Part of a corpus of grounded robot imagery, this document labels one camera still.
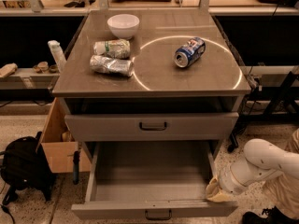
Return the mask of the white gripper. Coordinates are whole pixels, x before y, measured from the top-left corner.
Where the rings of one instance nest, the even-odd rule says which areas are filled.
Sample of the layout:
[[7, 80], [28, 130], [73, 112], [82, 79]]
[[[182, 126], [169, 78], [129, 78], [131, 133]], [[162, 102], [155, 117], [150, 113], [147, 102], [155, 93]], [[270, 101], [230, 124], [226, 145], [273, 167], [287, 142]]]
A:
[[[249, 178], [248, 168], [226, 166], [220, 171], [219, 180], [214, 176], [209, 181], [206, 186], [206, 198], [214, 203], [231, 202], [235, 199], [234, 195], [240, 195], [248, 189]], [[229, 194], [219, 190], [219, 183], [220, 187]]]

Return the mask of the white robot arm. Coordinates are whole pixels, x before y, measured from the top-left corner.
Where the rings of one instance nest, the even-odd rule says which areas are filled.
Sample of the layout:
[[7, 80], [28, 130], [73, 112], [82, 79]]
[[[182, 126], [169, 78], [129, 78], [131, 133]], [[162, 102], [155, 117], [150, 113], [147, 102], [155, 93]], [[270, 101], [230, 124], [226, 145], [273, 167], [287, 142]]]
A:
[[230, 202], [231, 195], [240, 195], [252, 183], [282, 174], [299, 178], [299, 154], [263, 139], [251, 139], [244, 145], [240, 159], [212, 177], [206, 187], [206, 198], [214, 203]]

